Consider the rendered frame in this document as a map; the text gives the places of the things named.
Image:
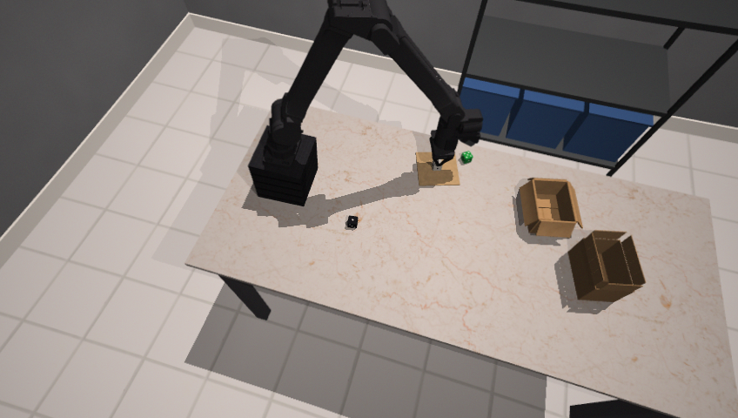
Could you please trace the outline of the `green die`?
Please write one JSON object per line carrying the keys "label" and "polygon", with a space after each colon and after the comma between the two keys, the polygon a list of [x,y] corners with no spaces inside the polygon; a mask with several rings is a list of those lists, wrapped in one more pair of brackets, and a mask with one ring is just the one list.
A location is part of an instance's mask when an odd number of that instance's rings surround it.
{"label": "green die", "polygon": [[472,153],[470,153],[470,151],[463,152],[460,158],[463,161],[463,163],[466,164],[466,163],[472,162],[473,155]]}

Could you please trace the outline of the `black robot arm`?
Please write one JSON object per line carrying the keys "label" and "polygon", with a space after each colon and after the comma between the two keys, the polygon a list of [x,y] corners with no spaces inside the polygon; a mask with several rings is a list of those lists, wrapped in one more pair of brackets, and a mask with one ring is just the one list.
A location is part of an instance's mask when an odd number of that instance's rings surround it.
{"label": "black robot arm", "polygon": [[390,53],[388,55],[433,103],[440,114],[437,133],[443,138],[452,137],[446,141],[445,151],[456,150],[458,141],[469,146],[479,143],[483,121],[480,109],[463,109],[458,92],[446,84],[407,35],[386,0],[327,0],[327,3],[324,22],[289,94],[285,92],[283,101],[281,98],[272,103],[263,157],[265,165],[292,169],[304,132],[301,122],[339,53],[353,35],[372,41],[384,55]]}

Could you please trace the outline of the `tan mat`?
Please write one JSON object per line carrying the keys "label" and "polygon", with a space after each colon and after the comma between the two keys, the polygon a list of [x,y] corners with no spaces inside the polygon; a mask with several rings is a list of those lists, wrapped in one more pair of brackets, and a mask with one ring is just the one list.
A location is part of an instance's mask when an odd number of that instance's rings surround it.
{"label": "tan mat", "polygon": [[456,156],[443,164],[441,171],[433,171],[432,153],[416,152],[419,185],[460,185]]}

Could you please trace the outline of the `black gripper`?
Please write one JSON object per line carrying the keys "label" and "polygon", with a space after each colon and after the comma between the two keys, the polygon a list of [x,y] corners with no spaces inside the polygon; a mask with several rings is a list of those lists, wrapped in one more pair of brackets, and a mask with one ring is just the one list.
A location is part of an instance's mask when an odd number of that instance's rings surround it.
{"label": "black gripper", "polygon": [[[454,150],[445,151],[446,141],[452,137],[443,138],[438,133],[435,134],[436,132],[437,130],[431,130],[431,137],[429,138],[430,143],[431,143],[431,148],[432,148],[432,157],[433,157],[433,161],[435,162],[436,166],[442,166],[443,164],[445,164],[445,162],[453,159],[455,155],[455,151]],[[444,157],[441,157],[441,156],[444,156]],[[439,163],[437,159],[444,159],[444,160],[441,163]]]}

